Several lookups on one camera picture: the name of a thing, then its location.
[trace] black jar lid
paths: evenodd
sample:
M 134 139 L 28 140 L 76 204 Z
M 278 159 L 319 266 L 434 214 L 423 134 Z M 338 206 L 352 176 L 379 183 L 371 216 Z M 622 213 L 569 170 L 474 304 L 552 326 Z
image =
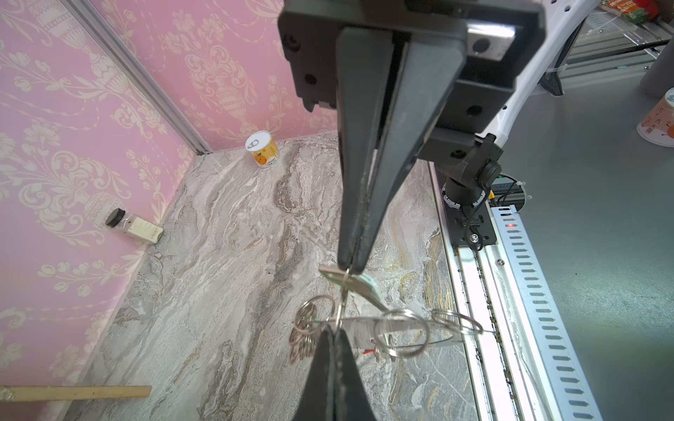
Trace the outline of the black jar lid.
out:
M 114 228 L 115 226 L 117 226 L 119 221 L 121 221 L 122 218 L 124 218 L 124 214 L 126 214 L 124 209 L 117 208 L 117 209 L 113 210 L 113 212 L 110 214 L 110 216 L 108 217 L 108 220 L 105 222 L 105 224 L 107 226 L 110 226 L 110 227 Z

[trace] glass jar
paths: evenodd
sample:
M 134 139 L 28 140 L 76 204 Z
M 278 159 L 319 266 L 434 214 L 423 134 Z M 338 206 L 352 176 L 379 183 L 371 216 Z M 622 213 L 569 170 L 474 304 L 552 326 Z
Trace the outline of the glass jar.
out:
M 156 244 L 164 234 L 164 228 L 120 208 L 110 214 L 105 224 L 115 231 L 124 232 L 150 244 Z

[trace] green key tag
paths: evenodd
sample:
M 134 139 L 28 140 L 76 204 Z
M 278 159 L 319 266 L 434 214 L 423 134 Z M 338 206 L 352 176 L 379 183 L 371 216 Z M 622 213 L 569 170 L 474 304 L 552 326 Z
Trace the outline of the green key tag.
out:
M 344 271 L 332 265 L 320 265 L 318 271 L 333 284 L 355 292 L 381 311 L 388 311 L 373 277 L 362 273 L 361 275 L 349 275 L 345 279 Z

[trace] pink wall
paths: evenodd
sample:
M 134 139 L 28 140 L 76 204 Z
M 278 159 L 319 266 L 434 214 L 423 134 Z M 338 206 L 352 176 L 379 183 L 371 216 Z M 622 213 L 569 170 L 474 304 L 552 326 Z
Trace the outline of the pink wall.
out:
M 213 150 L 257 130 L 277 140 L 337 130 L 295 95 L 276 27 L 282 0 L 91 0 Z
M 193 154 L 58 0 L 0 17 L 0 385 L 72 385 L 144 252 L 104 219 L 161 221 Z

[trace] marble floor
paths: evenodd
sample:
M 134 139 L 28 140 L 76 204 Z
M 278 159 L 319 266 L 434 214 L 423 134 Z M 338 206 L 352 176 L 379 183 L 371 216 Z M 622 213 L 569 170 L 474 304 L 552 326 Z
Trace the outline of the marble floor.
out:
M 289 362 L 291 320 L 308 298 L 338 296 L 317 266 L 335 260 L 342 183 L 336 135 L 280 152 L 267 169 L 245 150 L 195 161 L 83 382 L 152 393 L 73 402 L 67 421 L 292 418 L 310 360 Z M 425 162 L 391 203 L 367 273 L 390 308 L 453 307 Z M 376 312 L 349 300 L 348 314 Z M 477 419 L 461 345 L 357 364 L 381 421 Z

